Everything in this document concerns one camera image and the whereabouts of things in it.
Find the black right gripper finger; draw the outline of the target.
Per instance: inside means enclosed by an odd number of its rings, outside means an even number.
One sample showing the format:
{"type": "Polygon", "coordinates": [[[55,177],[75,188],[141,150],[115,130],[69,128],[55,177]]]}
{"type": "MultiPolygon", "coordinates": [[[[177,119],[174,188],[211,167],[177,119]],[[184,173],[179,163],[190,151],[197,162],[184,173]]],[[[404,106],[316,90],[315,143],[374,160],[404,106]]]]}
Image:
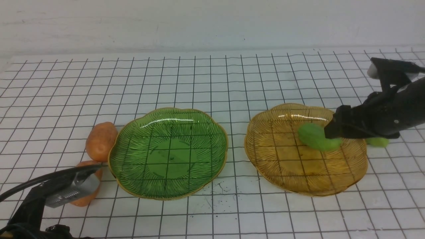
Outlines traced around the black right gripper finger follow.
{"type": "Polygon", "coordinates": [[[336,109],[332,120],[324,127],[327,139],[366,139],[372,137],[363,106],[342,105],[336,109]]]}

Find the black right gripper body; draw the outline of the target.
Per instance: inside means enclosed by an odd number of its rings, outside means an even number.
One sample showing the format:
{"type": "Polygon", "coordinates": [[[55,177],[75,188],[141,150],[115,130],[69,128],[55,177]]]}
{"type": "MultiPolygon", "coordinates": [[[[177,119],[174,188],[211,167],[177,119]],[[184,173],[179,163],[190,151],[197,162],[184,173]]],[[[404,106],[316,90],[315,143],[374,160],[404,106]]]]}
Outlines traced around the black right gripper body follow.
{"type": "Polygon", "coordinates": [[[424,124],[424,77],[401,88],[378,92],[362,108],[362,123],[368,137],[398,138],[400,131],[424,124]]]}

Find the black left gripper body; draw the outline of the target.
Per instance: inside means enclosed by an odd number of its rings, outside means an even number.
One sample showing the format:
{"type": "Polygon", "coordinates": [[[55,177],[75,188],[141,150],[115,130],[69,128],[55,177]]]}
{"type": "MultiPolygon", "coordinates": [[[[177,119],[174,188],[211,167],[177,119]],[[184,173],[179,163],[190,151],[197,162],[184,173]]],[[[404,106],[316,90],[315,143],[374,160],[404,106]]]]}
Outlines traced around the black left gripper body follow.
{"type": "Polygon", "coordinates": [[[71,239],[70,228],[56,224],[41,230],[44,207],[47,198],[64,189],[64,186],[36,186],[18,207],[5,227],[1,229],[2,239],[71,239]]]}

